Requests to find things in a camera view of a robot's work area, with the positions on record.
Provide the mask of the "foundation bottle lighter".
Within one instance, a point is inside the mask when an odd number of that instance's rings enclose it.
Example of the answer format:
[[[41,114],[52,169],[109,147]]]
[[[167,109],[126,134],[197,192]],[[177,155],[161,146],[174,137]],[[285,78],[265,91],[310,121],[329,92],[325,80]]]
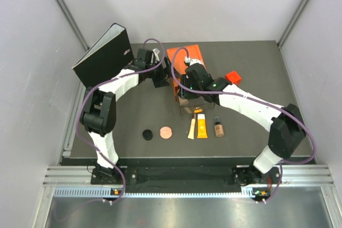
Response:
[[[189,101],[187,99],[178,98],[178,103],[180,106],[186,106],[189,104]]]

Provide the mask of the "clear pull-out drawer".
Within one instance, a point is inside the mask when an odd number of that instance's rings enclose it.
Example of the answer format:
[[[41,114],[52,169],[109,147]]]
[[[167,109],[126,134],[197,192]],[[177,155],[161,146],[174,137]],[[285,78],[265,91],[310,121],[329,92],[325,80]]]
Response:
[[[189,104],[186,106],[180,106],[180,114],[194,114],[194,113],[201,113],[204,111],[212,110],[215,107],[214,103],[209,103],[204,100],[203,97],[199,97],[196,99],[188,99]]]

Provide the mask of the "orange drawer box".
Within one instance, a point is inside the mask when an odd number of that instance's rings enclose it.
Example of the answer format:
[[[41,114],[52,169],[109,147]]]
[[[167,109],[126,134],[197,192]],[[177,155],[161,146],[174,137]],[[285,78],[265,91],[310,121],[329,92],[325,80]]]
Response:
[[[177,48],[169,48],[167,49],[167,57],[170,60],[170,62],[173,61],[173,57],[174,54],[176,52]],[[188,50],[189,52],[189,58],[186,55],[186,51],[185,50],[181,50],[177,55],[176,55],[176,60],[174,62],[174,72],[175,75],[177,77],[177,80],[180,82],[181,81],[181,75],[185,75],[185,70],[189,65],[192,65],[194,63],[201,63],[204,67],[204,61],[203,61],[203,57],[199,48],[198,44],[193,44],[193,45],[187,45],[185,46],[185,48]],[[178,86],[178,84],[176,83],[175,80],[173,80],[173,93],[174,93],[174,98],[175,101],[178,101],[179,103],[179,99],[180,96],[178,96],[178,92],[180,90],[180,87]]]

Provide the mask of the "beige concealer tube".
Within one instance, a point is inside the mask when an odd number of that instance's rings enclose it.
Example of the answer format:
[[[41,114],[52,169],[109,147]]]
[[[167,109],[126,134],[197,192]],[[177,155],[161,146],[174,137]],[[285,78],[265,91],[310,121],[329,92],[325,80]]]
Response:
[[[188,139],[193,140],[195,138],[196,116],[197,116],[196,113],[194,113],[191,119],[190,128],[188,132]]]

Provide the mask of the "orange yellow cream tube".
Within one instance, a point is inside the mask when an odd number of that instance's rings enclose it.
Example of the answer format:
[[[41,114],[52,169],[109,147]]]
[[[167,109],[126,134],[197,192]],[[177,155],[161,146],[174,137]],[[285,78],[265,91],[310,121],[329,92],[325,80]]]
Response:
[[[197,115],[197,138],[199,139],[206,139],[208,138],[207,130],[206,130],[206,118],[205,114],[198,114]]]

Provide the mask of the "foundation bottle darker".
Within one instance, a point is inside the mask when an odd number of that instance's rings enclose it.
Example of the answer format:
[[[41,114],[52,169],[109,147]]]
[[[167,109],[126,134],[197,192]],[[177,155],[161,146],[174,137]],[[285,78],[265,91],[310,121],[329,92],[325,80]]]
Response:
[[[221,120],[219,117],[215,117],[214,118],[214,131],[215,131],[215,136],[220,138],[224,136],[224,129],[223,126],[221,124]]]

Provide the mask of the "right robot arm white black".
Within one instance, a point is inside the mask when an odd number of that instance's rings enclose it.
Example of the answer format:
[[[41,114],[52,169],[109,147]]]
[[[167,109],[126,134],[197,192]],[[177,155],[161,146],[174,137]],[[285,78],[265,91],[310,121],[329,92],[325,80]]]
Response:
[[[186,70],[188,86],[181,89],[202,96],[207,102],[229,108],[261,125],[268,133],[268,144],[250,165],[251,180],[262,183],[269,171],[282,160],[288,159],[305,139],[299,108],[273,105],[243,91],[229,80],[212,79],[202,64],[195,63]]]

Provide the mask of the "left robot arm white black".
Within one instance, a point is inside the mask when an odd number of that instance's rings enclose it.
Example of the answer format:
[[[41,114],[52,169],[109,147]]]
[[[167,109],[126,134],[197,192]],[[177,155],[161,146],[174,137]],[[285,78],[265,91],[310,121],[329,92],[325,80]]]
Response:
[[[167,57],[159,59],[159,50],[138,49],[137,58],[124,66],[110,82],[96,90],[86,90],[80,123],[88,132],[96,153],[97,165],[103,168],[103,177],[109,183],[120,180],[121,170],[115,167],[119,156],[114,147],[113,129],[116,124],[116,102],[130,89],[146,79],[152,79],[155,88],[168,86],[171,63]]]

